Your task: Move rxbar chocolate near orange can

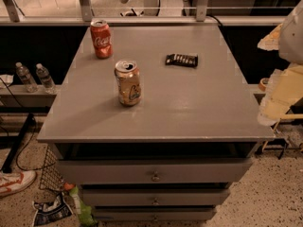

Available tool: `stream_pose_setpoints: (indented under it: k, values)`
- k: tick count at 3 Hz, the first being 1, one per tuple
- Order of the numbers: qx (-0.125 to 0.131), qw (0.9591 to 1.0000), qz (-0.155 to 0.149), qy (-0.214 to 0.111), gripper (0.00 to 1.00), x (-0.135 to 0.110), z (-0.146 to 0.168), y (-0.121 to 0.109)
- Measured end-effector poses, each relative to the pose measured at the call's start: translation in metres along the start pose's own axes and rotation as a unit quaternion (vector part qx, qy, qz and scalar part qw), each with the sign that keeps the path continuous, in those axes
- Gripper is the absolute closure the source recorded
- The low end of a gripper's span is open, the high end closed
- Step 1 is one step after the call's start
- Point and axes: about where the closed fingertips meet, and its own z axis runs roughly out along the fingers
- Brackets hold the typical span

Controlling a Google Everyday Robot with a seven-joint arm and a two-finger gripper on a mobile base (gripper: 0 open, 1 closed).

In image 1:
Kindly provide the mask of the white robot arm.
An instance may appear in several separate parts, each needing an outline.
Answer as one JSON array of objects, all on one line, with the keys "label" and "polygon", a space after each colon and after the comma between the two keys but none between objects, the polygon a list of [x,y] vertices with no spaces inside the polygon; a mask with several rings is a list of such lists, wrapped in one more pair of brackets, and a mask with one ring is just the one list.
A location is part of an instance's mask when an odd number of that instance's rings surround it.
[{"label": "white robot arm", "polygon": [[272,126],[285,119],[290,108],[303,98],[303,1],[259,41],[258,48],[277,50],[279,57],[290,63],[287,69],[276,69],[269,77],[265,97],[259,105],[259,124]]}]

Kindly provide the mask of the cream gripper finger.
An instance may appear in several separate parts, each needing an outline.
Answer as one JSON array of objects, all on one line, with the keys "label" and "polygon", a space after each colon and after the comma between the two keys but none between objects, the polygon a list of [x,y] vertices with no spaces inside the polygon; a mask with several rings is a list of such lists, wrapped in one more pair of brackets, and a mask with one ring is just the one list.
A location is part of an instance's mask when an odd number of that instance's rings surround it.
[{"label": "cream gripper finger", "polygon": [[268,35],[258,42],[258,48],[266,51],[279,49],[279,38],[282,24],[276,26]]},{"label": "cream gripper finger", "polygon": [[275,69],[269,77],[265,96],[261,100],[257,121],[263,126],[272,126],[303,98],[303,66],[291,63],[281,71]]}]

